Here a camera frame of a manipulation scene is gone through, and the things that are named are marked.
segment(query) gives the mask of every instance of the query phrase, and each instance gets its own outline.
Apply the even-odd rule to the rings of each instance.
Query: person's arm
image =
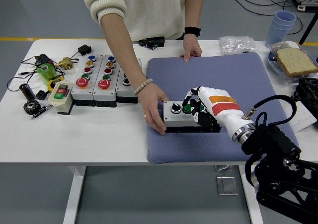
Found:
[[[134,89],[137,89],[147,78],[139,66],[123,18],[113,13],[104,15],[101,18],[101,27],[107,44],[127,76],[129,83]],[[151,82],[138,93],[138,97],[146,115],[145,121],[164,135],[166,126],[158,112],[158,101],[168,100],[165,93]]]
[[[199,27],[200,14],[204,0],[185,0],[185,27]],[[185,34],[183,39],[184,60],[191,56],[200,57],[202,50],[194,34]]]

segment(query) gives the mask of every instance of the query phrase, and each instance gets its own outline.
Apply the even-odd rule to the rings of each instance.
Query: orange label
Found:
[[[240,110],[240,107],[236,103],[219,103],[212,107],[214,116],[224,110]]]
[[[212,103],[216,103],[216,102],[233,102],[236,103],[236,101],[229,97],[229,96],[210,96],[210,101]]]

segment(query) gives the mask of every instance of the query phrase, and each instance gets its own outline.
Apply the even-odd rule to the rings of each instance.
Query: yellow floor line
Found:
[[[0,37],[0,41],[35,41],[39,39],[104,39],[104,38],[23,38],[23,37]]]
[[[304,45],[304,46],[318,46],[318,43],[315,43],[315,42],[305,42],[305,43],[303,43],[302,45]]]
[[[35,41],[39,39],[104,39],[104,38],[24,38],[24,37],[0,37],[0,41]],[[304,46],[318,46],[317,42],[305,42]]]

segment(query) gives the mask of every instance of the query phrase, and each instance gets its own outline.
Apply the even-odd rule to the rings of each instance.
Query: stacked cups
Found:
[[[271,45],[281,41],[285,41],[287,34],[293,27],[296,16],[286,10],[279,10],[275,13],[272,24],[269,28],[266,47],[270,48]]]

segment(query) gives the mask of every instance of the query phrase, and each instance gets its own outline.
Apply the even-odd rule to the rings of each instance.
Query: person's hand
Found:
[[[185,62],[188,62],[190,57],[200,57],[202,54],[202,50],[198,43],[197,36],[194,34],[184,35],[183,47],[184,47],[184,55],[181,55],[180,58],[183,57]]]
[[[166,126],[158,112],[158,101],[169,101],[164,91],[151,82],[138,93],[138,97],[144,110],[146,123],[164,135]]]

